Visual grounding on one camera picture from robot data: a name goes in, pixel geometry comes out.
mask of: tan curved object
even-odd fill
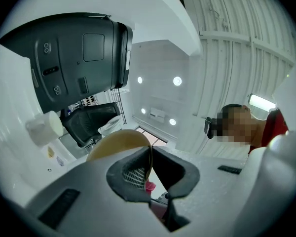
[[[150,147],[150,169],[146,175],[146,179],[148,179],[152,168],[151,144],[145,135],[135,130],[120,130],[104,137],[94,146],[92,152],[87,157],[87,161],[100,159],[125,150],[145,146]]]

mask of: button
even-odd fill
[[[60,90],[60,87],[58,85],[54,86],[53,91],[55,92],[56,96],[61,94],[61,90]]]
[[[44,49],[44,53],[45,54],[49,54],[50,53],[50,51],[51,51],[51,45],[49,44],[49,43],[44,43],[44,45],[43,45],[43,49]]]

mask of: black device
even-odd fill
[[[66,13],[26,23],[0,44],[28,57],[44,113],[127,84],[132,30],[94,13]]]
[[[217,119],[216,118],[205,118],[204,124],[204,133],[207,135],[207,138],[212,139],[215,133],[215,129],[217,126]]]
[[[240,172],[242,171],[241,168],[235,168],[235,167],[226,166],[226,165],[221,165],[217,169],[225,171],[225,172],[229,172],[231,174],[236,174],[236,175],[239,175]]]

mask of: white ceiling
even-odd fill
[[[134,116],[178,137],[186,108],[188,68],[189,56],[168,40],[134,44],[129,72]],[[173,84],[174,77],[181,77],[180,86]],[[164,123],[149,117],[151,108],[165,112]],[[177,124],[171,125],[170,119],[175,119]]]

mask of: white panel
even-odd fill
[[[296,25],[278,0],[193,0],[203,57],[195,72],[192,117],[185,118],[177,149],[246,159],[249,147],[229,148],[203,131],[202,117],[225,104],[245,104],[254,116],[268,112],[248,104],[251,93],[273,101],[274,90],[296,61]]]
[[[161,118],[164,118],[164,111],[158,110],[156,108],[150,109],[150,114],[153,114],[154,116],[159,116]]]

